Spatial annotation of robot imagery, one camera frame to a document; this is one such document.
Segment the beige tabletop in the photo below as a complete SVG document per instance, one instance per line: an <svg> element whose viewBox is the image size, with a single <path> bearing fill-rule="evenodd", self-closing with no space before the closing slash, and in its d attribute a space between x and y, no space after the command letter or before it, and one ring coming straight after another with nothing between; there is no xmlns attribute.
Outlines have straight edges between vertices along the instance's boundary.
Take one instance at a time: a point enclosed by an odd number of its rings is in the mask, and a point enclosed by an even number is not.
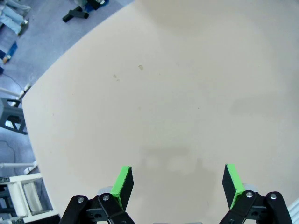
<svg viewBox="0 0 299 224"><path fill-rule="evenodd" d="M60 214L72 196L113 185L124 165L137 224L218 223L226 163L262 195L299 196L298 82L288 67L298 41L278 3L243 4L136 1L37 81L23 108Z"/></svg>

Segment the green gripper pad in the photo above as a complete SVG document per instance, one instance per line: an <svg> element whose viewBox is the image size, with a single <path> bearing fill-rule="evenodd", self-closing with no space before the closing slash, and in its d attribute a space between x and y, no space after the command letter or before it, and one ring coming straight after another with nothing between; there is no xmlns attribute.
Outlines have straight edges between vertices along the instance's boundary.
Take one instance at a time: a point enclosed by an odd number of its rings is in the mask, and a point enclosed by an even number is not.
<svg viewBox="0 0 299 224"><path fill-rule="evenodd" d="M228 202L228 207L229 209L232 209L238 197L245 190L234 164L225 165L222 185Z"/></svg>
<svg viewBox="0 0 299 224"><path fill-rule="evenodd" d="M132 167L122 167L110 193L117 199L118 204L126 210L133 189Z"/></svg>

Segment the screw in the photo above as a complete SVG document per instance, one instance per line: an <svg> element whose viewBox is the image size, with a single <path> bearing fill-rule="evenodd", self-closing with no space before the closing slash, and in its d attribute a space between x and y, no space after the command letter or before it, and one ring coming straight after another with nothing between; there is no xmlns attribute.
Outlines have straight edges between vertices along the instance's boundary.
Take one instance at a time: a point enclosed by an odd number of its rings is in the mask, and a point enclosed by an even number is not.
<svg viewBox="0 0 299 224"><path fill-rule="evenodd" d="M276 199L276 194L271 194L270 198L273 199L273 200L275 200Z"/></svg>
<svg viewBox="0 0 299 224"><path fill-rule="evenodd" d="M104 201L107 201L109 199L109 195L105 195L105 196L103 196L103 200Z"/></svg>
<svg viewBox="0 0 299 224"><path fill-rule="evenodd" d="M247 192L247 193L246 193L246 197L249 197L249 198L250 198L250 197L252 197L252 196L253 196L253 195L252 195L251 192Z"/></svg>
<svg viewBox="0 0 299 224"><path fill-rule="evenodd" d="M84 201L83 197L78 198L78 203L82 203Z"/></svg>

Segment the green tape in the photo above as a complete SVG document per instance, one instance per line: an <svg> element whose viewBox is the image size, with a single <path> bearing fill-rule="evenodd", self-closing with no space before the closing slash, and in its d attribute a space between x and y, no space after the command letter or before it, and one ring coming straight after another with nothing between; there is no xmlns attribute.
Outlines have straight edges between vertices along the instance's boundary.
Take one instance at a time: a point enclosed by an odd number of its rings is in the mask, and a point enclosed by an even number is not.
<svg viewBox="0 0 299 224"><path fill-rule="evenodd" d="M244 188L243 183L239 177L237 169L235 168L235 165L227 164L227 168L228 168L230 177L232 178L234 188L235 188L235 196L234 196L233 202L230 206L230 209L232 209L233 206L235 205L238 197L245 191L245 188Z"/></svg>
<svg viewBox="0 0 299 224"><path fill-rule="evenodd" d="M122 167L121 172L118 175L115 184L113 185L110 193L117 199L119 205L122 207L121 203L121 190L124 186L125 180L127 178L127 175L129 173L129 170L131 167Z"/></svg>

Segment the gray floor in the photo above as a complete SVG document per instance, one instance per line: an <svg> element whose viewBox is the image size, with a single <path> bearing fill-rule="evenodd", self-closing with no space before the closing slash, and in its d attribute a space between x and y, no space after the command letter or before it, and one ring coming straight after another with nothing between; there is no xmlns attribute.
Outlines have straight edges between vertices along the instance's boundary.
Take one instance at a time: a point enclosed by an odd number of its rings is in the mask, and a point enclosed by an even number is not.
<svg viewBox="0 0 299 224"><path fill-rule="evenodd" d="M0 49L4 52L16 40L18 49L0 75L0 87L20 92L38 78L73 44L99 23L132 0L110 0L109 4L90 12L87 20L73 18L67 23L62 17L76 7L73 0L21 0L32 10L27 15L29 29L20 38L8 27L0 28ZM0 93L0 97L9 95ZM33 162L35 160L27 135L0 128L0 163ZM1 168L0 176L21 175L23 168ZM44 187L37 183L43 206L49 207Z"/></svg>

